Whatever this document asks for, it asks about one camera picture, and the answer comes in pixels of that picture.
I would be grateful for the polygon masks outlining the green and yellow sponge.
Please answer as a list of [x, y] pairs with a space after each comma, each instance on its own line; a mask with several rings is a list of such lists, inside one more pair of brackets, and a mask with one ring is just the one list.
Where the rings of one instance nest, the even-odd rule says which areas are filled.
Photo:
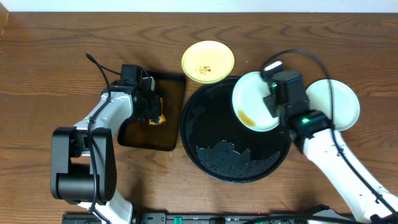
[[163, 110], [164, 110], [163, 98], [160, 98], [160, 104], [161, 104], [161, 109], [162, 109], [161, 115], [158, 118], [154, 118], [154, 119], [151, 119], [149, 121], [149, 125], [151, 125], [151, 126], [163, 124], [163, 123], [166, 122], [166, 118], [165, 118], [165, 115], [164, 115], [164, 112], [163, 112]]

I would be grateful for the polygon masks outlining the light blue plate front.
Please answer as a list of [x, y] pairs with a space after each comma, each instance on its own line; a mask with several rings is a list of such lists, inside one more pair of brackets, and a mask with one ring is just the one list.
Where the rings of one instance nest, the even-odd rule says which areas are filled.
[[260, 72], [250, 72], [236, 82], [232, 93], [233, 111], [239, 121], [256, 132], [266, 132], [279, 125], [263, 101], [270, 95], [268, 84], [261, 79]]

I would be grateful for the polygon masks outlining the light blue plate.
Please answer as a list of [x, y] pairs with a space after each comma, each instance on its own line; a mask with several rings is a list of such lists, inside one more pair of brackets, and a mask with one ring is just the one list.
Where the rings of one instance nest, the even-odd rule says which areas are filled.
[[260, 72], [250, 72], [236, 82], [232, 93], [233, 111], [239, 121], [256, 132], [266, 132], [279, 125], [263, 101], [270, 95], [268, 84], [261, 79]]
[[[333, 123], [337, 131], [351, 128], [360, 115], [360, 104], [354, 91], [343, 82], [331, 80], [333, 91]], [[306, 90], [309, 106], [331, 118], [330, 90], [328, 79], [312, 83]]]

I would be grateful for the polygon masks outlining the yellow plate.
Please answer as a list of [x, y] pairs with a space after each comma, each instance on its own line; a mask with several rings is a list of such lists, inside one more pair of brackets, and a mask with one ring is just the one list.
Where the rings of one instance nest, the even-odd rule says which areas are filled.
[[226, 78], [233, 70], [234, 63], [232, 50], [213, 40], [191, 45], [181, 59], [186, 76], [202, 84], [216, 83]]

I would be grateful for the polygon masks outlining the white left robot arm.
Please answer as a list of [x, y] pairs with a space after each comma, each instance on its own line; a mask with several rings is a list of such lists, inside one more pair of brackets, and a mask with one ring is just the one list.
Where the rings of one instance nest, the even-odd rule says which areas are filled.
[[132, 223], [134, 209], [117, 191], [113, 138], [129, 120], [160, 116], [152, 77], [116, 80], [100, 102], [72, 127], [52, 134], [50, 191], [54, 198], [87, 209], [101, 223]]

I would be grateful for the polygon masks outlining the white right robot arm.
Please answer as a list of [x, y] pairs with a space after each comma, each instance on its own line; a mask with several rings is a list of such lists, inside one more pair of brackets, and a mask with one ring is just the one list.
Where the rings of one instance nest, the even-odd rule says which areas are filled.
[[263, 98], [286, 135], [328, 178], [358, 222], [397, 223], [397, 197], [386, 190], [351, 152], [332, 120], [311, 109], [302, 74], [261, 72], [270, 94]]

